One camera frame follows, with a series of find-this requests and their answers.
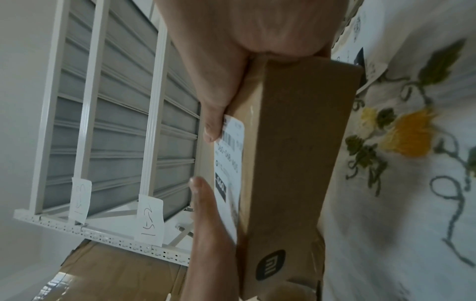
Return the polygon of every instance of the xiaomi logo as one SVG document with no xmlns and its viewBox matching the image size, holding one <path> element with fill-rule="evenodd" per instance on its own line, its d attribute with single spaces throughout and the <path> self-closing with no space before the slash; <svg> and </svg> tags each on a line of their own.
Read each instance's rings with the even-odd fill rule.
<svg viewBox="0 0 476 301">
<path fill-rule="evenodd" d="M 261 259 L 256 267 L 256 279 L 265 280 L 278 273 L 284 265 L 286 251 L 279 250 Z"/>
</svg>

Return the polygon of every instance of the black rectangle on label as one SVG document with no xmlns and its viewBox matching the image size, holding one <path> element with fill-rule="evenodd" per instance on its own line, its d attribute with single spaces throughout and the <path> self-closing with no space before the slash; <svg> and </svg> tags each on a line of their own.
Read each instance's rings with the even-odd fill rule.
<svg viewBox="0 0 476 301">
<path fill-rule="evenodd" d="M 222 196 L 223 200 L 226 202 L 227 201 L 227 187 L 225 186 L 225 183 L 223 183 L 222 179 L 220 179 L 217 173 L 215 173 L 215 187 L 218 189 L 218 192 Z"/>
</svg>

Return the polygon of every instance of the brown box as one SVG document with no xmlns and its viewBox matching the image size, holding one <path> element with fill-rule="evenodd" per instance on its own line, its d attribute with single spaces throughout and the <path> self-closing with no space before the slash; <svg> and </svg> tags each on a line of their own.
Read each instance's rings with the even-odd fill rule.
<svg viewBox="0 0 476 301">
<path fill-rule="evenodd" d="M 258 57 L 227 114 L 244 123 L 237 257 L 240 296 L 299 277 L 361 68 Z"/>
<path fill-rule="evenodd" d="M 113 246 L 83 242 L 34 300 L 178 301 L 187 268 Z"/>
</svg>

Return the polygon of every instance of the white wall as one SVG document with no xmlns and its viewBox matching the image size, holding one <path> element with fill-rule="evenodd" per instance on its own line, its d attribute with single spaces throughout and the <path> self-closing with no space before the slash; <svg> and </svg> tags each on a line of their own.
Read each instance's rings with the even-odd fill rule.
<svg viewBox="0 0 476 301">
<path fill-rule="evenodd" d="M 0 300 L 21 290 L 13 280 L 29 287 L 36 280 L 25 275 L 57 269 L 45 266 L 59 266 L 81 241 L 12 219 L 29 205 L 55 7 L 56 0 L 1 2 Z"/>
</svg>

